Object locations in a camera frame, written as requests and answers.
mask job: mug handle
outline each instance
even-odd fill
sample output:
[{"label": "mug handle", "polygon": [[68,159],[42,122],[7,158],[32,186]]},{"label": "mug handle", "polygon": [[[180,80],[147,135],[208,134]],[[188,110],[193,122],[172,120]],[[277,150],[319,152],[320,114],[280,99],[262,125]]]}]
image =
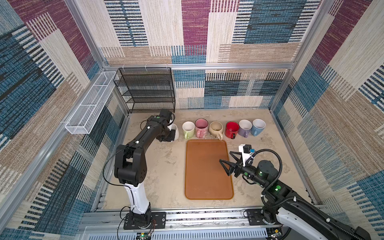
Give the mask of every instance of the mug handle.
[{"label": "mug handle", "polygon": [[218,132],[218,134],[217,134],[217,138],[218,138],[219,140],[223,140],[223,134],[222,134],[221,132]]}]

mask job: white mesh basket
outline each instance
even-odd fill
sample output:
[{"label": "white mesh basket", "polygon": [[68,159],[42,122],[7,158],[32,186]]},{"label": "white mesh basket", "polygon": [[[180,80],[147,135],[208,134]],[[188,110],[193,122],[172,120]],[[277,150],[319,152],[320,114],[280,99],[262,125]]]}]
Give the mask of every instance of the white mesh basket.
[{"label": "white mesh basket", "polygon": [[118,80],[116,72],[103,72],[71,116],[65,128],[71,134],[89,134]]}]

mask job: rectangular placemat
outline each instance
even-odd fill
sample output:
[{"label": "rectangular placemat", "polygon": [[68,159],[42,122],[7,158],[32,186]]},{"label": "rectangular placemat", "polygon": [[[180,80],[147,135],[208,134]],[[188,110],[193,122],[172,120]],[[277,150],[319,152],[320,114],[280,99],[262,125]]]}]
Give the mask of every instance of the rectangular placemat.
[{"label": "rectangular placemat", "polygon": [[192,139],[187,142],[185,196],[188,199],[231,199],[232,177],[219,159],[228,161],[227,144],[220,140]]}]

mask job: black mesh shelf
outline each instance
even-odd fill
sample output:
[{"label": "black mesh shelf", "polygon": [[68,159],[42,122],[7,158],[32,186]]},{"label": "black mesh shelf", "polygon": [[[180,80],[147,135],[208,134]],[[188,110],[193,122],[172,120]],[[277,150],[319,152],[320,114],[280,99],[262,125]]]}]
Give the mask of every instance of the black mesh shelf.
[{"label": "black mesh shelf", "polygon": [[119,68],[114,81],[131,113],[175,112],[175,91],[170,68]]}]

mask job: green mug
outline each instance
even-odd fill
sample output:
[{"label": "green mug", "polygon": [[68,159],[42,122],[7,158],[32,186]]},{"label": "green mug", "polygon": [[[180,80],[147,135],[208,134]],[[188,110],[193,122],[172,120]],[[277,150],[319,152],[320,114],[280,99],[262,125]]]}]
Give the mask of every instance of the green mug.
[{"label": "green mug", "polygon": [[183,123],[183,133],[185,139],[190,139],[195,135],[195,124],[193,122]]}]

